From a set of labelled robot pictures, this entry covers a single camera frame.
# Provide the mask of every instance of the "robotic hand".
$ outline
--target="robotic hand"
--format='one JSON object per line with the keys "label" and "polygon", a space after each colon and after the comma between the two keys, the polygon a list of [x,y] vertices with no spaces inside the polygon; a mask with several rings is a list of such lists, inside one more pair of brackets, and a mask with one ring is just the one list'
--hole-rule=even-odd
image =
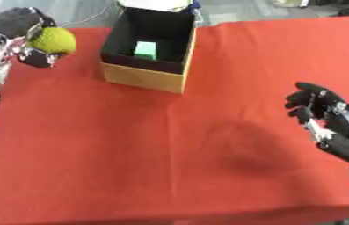
{"label": "robotic hand", "polygon": [[[287,97],[289,116],[312,134],[321,150],[349,162],[349,104],[340,96],[312,83],[297,83],[300,91]],[[316,120],[324,120],[324,128]]]}
{"label": "robotic hand", "polygon": [[44,33],[45,28],[55,26],[52,18],[35,8],[15,8],[0,14],[0,90],[9,74],[13,56],[25,64],[47,68],[65,55],[63,52],[47,53],[30,44]]}

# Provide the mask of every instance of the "cardboard box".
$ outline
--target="cardboard box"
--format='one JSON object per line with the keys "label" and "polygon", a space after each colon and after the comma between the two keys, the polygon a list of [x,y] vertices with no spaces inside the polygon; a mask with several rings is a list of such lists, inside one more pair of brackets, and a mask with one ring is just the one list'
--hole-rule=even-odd
{"label": "cardboard box", "polygon": [[[105,79],[182,93],[195,40],[192,14],[126,8],[101,49]],[[156,43],[156,60],[134,57],[139,41]]]}

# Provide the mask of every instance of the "floor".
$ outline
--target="floor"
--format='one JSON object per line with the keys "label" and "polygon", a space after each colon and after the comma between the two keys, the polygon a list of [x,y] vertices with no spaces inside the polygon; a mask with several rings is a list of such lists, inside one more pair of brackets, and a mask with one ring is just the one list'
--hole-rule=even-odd
{"label": "floor", "polygon": [[[337,12],[337,8],[332,6],[278,8],[273,6],[270,0],[200,0],[200,3],[203,6],[201,15],[204,20],[200,25],[261,19],[318,18],[328,17]],[[70,24],[69,27],[110,27],[113,26],[119,12],[114,0],[0,0],[0,11],[26,6],[37,7],[55,18],[59,25]],[[91,21],[77,23],[97,14],[101,15]]]}

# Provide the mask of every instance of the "green block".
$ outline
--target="green block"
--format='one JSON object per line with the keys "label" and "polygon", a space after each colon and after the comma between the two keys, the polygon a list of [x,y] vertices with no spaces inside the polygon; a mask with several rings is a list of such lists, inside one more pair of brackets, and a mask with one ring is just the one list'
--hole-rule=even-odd
{"label": "green block", "polygon": [[156,60],[156,43],[138,41],[135,48],[135,57],[147,60]]}

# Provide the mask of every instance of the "red fabric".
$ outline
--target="red fabric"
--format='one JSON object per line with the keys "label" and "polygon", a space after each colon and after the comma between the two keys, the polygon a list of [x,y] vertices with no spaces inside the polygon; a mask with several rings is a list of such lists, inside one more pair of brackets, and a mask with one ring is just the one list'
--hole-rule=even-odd
{"label": "red fabric", "polygon": [[349,217],[348,164],[287,117],[294,82],[349,99],[349,18],[201,28],[183,96],[102,80],[106,29],[0,105],[0,223],[310,224]]}

